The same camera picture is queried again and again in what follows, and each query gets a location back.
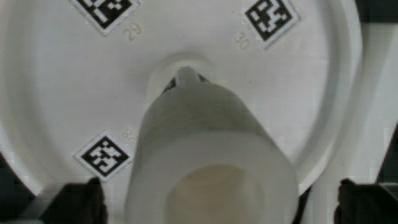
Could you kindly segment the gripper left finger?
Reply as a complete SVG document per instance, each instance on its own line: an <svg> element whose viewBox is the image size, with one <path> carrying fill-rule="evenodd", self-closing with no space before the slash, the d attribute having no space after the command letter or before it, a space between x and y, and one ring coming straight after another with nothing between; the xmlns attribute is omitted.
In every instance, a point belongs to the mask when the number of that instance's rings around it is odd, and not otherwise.
<svg viewBox="0 0 398 224"><path fill-rule="evenodd" d="M106 224L99 179L67 183L55 194L46 193L17 217L17 224Z"/></svg>

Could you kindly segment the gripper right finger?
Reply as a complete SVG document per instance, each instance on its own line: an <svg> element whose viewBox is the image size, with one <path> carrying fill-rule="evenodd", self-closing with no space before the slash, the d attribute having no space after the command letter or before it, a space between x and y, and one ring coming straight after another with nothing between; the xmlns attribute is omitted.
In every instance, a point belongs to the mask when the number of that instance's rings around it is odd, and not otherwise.
<svg viewBox="0 0 398 224"><path fill-rule="evenodd" d="M398 224L398 184L341 181L335 224Z"/></svg>

